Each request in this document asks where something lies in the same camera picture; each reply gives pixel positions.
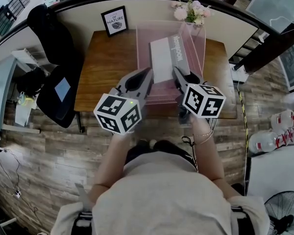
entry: flower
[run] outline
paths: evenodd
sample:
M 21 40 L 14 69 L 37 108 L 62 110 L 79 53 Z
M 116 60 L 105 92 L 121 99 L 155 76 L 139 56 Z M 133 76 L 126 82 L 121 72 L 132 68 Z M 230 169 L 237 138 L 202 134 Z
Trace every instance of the flower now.
M 210 16 L 211 16 L 211 12 L 210 12 L 210 10 L 209 10 L 209 9 L 205 9 L 203 15 L 204 15 L 205 17 L 210 17 Z
M 174 17 L 179 21 L 184 20 L 187 18 L 187 11 L 183 8 L 177 8 L 174 12 Z
M 181 2 L 179 2 L 179 1 L 172 1 L 171 2 L 171 7 L 180 7 L 182 5 L 182 3 Z
M 202 16 L 204 14 L 204 10 L 202 8 L 194 8 L 194 13 L 195 15 L 200 15 Z
M 192 2 L 192 7 L 193 8 L 200 8 L 200 6 L 201 6 L 201 3 L 199 1 L 195 0 L 195 1 Z
M 204 24 L 204 18 L 198 17 L 197 19 L 195 19 L 194 23 L 196 25 L 203 25 Z
M 188 5 L 187 5 L 187 4 L 182 5 L 181 8 L 182 8 L 182 9 L 185 9 L 186 12 L 188 12 L 188 9 L 189 9 L 189 8 L 188 8 Z

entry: bracelet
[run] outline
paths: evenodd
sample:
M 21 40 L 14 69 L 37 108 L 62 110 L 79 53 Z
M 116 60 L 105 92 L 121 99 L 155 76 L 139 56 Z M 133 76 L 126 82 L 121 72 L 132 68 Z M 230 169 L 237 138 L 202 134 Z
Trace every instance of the bracelet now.
M 204 137 L 204 136 L 209 135 L 208 138 L 206 138 L 204 141 L 199 143 L 199 144 L 203 144 L 203 143 L 207 142 L 212 137 L 212 134 L 213 134 L 213 131 L 211 131 L 210 133 L 204 134 L 204 135 L 195 135 L 195 137 Z
M 193 137 L 194 137 L 194 138 L 205 137 L 205 136 L 210 135 L 212 132 L 213 132 L 213 131 L 211 130 L 210 132 L 208 132 L 208 133 L 206 133 L 206 134 L 203 134 L 203 135 L 194 135 L 194 134 L 193 134 Z

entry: transparent plastic box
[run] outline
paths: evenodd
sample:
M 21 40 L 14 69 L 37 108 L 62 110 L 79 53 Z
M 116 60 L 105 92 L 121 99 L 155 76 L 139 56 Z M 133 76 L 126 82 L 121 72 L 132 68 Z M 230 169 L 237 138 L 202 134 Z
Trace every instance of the transparent plastic box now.
M 149 43 L 172 36 L 181 35 L 190 71 L 202 76 L 206 31 L 203 26 L 194 23 L 170 21 L 144 21 L 136 26 L 138 69 L 151 67 Z M 153 84 L 146 104 L 176 103 L 181 93 L 175 87 L 173 79 Z

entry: electric fan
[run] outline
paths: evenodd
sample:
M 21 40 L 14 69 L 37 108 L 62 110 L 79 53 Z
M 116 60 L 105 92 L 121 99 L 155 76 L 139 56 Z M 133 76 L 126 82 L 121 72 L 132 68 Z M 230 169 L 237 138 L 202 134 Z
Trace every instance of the electric fan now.
M 270 218 L 268 235 L 294 235 L 294 191 L 272 196 L 265 207 Z

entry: power strip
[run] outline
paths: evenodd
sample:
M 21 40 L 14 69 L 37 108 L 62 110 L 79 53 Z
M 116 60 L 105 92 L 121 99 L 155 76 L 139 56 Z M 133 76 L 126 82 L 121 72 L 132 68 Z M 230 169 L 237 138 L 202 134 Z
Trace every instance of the power strip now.
M 21 191 L 20 190 L 16 190 L 14 195 L 17 197 L 17 198 L 20 198 L 21 197 Z

